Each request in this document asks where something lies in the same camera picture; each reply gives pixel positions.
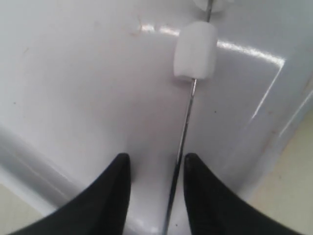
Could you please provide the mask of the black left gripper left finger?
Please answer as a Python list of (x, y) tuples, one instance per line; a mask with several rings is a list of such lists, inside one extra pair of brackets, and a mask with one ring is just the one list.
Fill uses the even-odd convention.
[(83, 192), (16, 235), (121, 235), (130, 201), (130, 157), (118, 154)]

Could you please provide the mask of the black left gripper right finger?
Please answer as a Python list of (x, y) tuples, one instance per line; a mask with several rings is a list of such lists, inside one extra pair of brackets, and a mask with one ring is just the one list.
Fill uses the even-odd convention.
[(184, 160), (184, 200), (193, 235), (296, 235), (233, 193), (195, 153)]

